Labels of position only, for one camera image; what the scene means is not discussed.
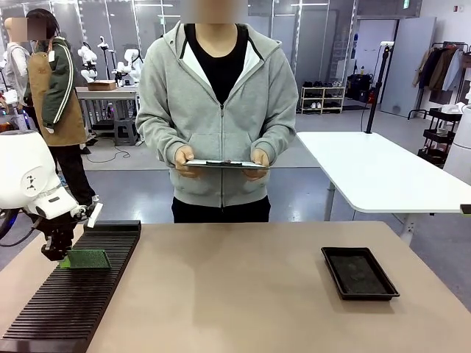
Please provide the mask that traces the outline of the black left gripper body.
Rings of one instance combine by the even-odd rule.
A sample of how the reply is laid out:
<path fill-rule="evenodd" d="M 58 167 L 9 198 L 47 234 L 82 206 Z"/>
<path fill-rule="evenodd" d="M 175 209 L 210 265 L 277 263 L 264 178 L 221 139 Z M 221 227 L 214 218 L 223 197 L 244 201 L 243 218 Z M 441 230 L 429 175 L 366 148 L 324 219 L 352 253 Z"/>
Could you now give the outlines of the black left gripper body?
<path fill-rule="evenodd" d="M 61 250 L 61 258 L 72 247 L 74 229 L 77 221 L 71 215 L 60 215 L 53 219 L 39 217 L 35 222 L 36 229 L 44 234 L 47 245 Z"/>

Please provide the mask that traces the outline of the green PCB board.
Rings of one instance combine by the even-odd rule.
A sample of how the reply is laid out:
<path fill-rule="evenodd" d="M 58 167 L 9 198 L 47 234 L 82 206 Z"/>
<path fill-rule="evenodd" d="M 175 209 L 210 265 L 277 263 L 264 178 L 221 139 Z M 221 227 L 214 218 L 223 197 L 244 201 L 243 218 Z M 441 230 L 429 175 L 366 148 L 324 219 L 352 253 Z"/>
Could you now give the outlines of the green PCB board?
<path fill-rule="evenodd" d="M 106 251 L 102 249 L 79 249 L 70 250 L 71 268 L 111 268 Z"/>

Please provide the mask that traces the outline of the gray clipboard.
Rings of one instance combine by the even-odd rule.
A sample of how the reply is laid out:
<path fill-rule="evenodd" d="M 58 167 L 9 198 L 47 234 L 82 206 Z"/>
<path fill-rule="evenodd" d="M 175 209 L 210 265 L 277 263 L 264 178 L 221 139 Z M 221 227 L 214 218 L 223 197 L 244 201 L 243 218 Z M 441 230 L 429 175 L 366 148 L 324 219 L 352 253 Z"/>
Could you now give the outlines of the gray clipboard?
<path fill-rule="evenodd" d="M 201 168 L 235 168 L 235 169 L 247 169 L 247 170 L 264 170 L 268 167 L 259 165 L 253 162 L 241 162 L 241 161 L 230 161 L 230 160 L 189 160 L 185 164 L 189 167 L 201 167 Z"/>

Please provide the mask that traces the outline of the person right forearm gray sleeve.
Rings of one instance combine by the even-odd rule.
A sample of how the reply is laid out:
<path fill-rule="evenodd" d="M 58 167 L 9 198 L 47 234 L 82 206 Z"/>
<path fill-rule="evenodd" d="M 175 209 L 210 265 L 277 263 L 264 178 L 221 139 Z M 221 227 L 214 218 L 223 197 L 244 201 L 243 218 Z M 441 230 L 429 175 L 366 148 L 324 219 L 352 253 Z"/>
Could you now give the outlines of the person right forearm gray sleeve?
<path fill-rule="evenodd" d="M 176 168 L 175 155 L 186 142 L 173 127 L 170 115 L 159 104 L 154 107 L 142 103 L 136 126 L 146 145 L 157 154 L 157 158 L 167 166 Z"/>

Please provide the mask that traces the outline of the person left forearm gray sleeve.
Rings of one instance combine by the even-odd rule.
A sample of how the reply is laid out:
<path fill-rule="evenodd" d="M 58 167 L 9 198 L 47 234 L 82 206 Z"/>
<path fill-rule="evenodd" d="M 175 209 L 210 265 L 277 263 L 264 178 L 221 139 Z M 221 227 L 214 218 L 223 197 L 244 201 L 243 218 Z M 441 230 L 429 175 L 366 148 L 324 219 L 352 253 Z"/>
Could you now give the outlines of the person left forearm gray sleeve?
<path fill-rule="evenodd" d="M 296 107 L 274 108 L 265 119 L 261 136 L 253 143 L 254 150 L 261 150 L 263 157 L 258 164 L 271 166 L 284 152 L 296 135 Z"/>

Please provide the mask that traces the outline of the black slotted PCB rack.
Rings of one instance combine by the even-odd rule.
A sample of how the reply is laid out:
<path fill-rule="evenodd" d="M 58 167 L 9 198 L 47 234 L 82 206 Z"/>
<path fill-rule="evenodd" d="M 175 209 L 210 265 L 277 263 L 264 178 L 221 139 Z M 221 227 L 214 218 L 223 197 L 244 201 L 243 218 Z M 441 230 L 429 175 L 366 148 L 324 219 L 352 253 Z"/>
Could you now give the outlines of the black slotted PCB rack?
<path fill-rule="evenodd" d="M 140 235 L 140 221 L 85 227 L 73 248 L 104 251 L 109 268 L 56 267 L 0 338 L 0 353 L 86 353 Z"/>

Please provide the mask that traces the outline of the white side table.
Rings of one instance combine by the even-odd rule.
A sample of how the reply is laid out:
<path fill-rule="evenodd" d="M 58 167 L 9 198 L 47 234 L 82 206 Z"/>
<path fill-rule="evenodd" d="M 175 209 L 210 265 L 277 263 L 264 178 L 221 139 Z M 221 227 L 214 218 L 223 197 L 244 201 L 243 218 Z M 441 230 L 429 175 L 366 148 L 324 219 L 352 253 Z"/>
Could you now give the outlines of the white side table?
<path fill-rule="evenodd" d="M 421 214 L 460 213 L 471 186 L 377 133 L 300 132 L 297 137 L 330 181 L 324 220 L 335 193 L 360 213 L 403 214 L 400 238 L 411 243 Z"/>

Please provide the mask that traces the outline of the gray step stool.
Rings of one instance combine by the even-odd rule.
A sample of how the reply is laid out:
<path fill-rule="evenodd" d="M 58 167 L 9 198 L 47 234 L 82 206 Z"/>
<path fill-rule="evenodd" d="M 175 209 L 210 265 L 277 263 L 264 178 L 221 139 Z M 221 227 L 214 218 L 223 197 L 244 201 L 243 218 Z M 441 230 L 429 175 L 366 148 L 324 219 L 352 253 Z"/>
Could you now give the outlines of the gray step stool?
<path fill-rule="evenodd" d="M 134 146 L 139 141 L 134 119 L 114 121 L 114 141 L 115 146 Z"/>

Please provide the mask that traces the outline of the black plastic tray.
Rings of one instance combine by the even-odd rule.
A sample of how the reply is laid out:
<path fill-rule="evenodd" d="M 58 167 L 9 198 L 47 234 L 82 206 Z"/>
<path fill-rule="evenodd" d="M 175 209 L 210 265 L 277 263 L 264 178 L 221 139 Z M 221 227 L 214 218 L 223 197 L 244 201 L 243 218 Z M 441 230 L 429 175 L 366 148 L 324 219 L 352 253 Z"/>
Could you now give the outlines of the black plastic tray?
<path fill-rule="evenodd" d="M 322 247 L 327 268 L 342 300 L 387 302 L 400 296 L 367 247 Z"/>

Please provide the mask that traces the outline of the bystander in green brown coat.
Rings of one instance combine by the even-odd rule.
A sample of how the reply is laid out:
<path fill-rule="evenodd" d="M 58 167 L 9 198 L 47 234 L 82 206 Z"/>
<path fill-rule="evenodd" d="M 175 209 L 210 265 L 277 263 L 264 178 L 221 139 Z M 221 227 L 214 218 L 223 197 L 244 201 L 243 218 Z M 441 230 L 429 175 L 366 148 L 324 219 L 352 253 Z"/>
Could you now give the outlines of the bystander in green brown coat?
<path fill-rule="evenodd" d="M 26 14 L 38 34 L 27 72 L 25 99 L 31 99 L 54 162 L 60 166 L 78 204 L 91 206 L 98 196 L 90 186 L 82 163 L 80 146 L 85 143 L 85 125 L 76 92 L 76 70 L 68 41 L 60 36 L 55 16 L 37 8 Z"/>

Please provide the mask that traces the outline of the gray background workbench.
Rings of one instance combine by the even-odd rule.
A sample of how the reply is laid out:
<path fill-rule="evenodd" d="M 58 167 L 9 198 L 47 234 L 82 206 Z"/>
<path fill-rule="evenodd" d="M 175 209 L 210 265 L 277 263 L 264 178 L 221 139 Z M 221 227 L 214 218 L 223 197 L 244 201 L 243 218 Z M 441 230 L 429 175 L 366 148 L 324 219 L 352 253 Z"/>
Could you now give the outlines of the gray background workbench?
<path fill-rule="evenodd" d="M 114 90 L 76 89 L 85 125 L 93 135 L 111 135 L 114 123 L 135 120 L 139 108 L 137 87 L 125 86 Z"/>

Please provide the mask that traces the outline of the gray partition panel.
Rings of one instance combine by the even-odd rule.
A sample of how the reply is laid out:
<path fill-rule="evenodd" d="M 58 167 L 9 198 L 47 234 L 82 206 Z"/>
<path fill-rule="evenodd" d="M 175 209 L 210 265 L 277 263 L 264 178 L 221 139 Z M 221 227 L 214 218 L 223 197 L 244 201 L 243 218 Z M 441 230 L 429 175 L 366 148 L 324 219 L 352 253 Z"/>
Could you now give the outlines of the gray partition panel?
<path fill-rule="evenodd" d="M 417 108 L 419 88 L 413 84 L 424 54 L 432 44 L 435 17 L 399 21 L 380 110 L 404 118 Z"/>

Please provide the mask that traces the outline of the bystander in white top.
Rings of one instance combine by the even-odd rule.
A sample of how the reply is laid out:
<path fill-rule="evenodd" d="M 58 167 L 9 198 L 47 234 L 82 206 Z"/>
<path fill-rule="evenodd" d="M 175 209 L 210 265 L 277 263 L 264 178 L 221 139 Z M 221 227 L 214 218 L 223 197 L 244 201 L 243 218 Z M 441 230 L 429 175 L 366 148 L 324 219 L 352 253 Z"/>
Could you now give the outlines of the bystander in white top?
<path fill-rule="evenodd" d="M 27 40 L 27 19 L 25 17 L 7 18 L 4 21 L 9 42 L 7 44 L 5 66 L 7 81 L 17 93 L 18 102 L 24 104 L 24 96 L 29 82 L 29 52 L 22 46 Z"/>

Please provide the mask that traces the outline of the wooden shoe rack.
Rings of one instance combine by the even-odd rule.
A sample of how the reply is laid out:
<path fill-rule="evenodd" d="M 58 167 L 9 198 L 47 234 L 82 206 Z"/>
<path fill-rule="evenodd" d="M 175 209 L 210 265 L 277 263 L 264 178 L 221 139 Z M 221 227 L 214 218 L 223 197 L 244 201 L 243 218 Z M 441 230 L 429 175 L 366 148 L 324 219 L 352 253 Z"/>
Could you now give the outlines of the wooden shoe rack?
<path fill-rule="evenodd" d="M 345 87 L 301 87 L 301 114 L 341 113 L 344 105 Z"/>

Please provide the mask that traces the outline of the person torso in gray hoodie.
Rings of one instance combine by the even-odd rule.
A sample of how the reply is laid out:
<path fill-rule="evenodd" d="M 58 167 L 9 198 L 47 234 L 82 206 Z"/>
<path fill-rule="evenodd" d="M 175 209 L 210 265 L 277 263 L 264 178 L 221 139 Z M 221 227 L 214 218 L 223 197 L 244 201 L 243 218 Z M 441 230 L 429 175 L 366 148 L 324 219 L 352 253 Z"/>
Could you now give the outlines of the person torso in gray hoodie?
<path fill-rule="evenodd" d="M 298 102 L 280 42 L 237 23 L 176 24 L 149 47 L 138 89 L 140 108 L 159 104 L 194 160 L 252 162 L 270 112 Z M 169 167 L 175 223 L 269 220 L 269 170 L 249 181 L 244 169 L 192 168 L 195 179 Z"/>

